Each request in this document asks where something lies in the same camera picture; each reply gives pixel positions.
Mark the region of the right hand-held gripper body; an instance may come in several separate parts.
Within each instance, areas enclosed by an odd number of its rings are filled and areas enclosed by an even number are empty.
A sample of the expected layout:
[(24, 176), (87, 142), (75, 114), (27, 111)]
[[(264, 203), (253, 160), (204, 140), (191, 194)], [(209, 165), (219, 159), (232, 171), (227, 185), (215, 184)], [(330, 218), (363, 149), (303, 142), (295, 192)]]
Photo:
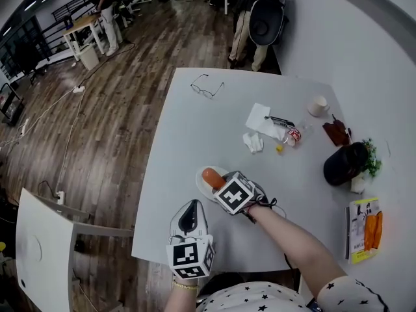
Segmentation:
[(243, 213), (252, 205), (269, 207), (270, 202), (263, 188), (244, 175), (244, 181), (229, 180), (214, 192), (215, 200), (231, 215)]

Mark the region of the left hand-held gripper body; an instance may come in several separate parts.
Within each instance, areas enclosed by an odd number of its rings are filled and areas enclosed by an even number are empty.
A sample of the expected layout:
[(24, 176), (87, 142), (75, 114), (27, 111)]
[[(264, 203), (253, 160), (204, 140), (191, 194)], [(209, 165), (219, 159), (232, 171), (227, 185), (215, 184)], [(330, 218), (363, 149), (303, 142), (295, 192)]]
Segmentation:
[(213, 236), (175, 235), (166, 246), (170, 270), (182, 280), (193, 280), (210, 275), (215, 250)]

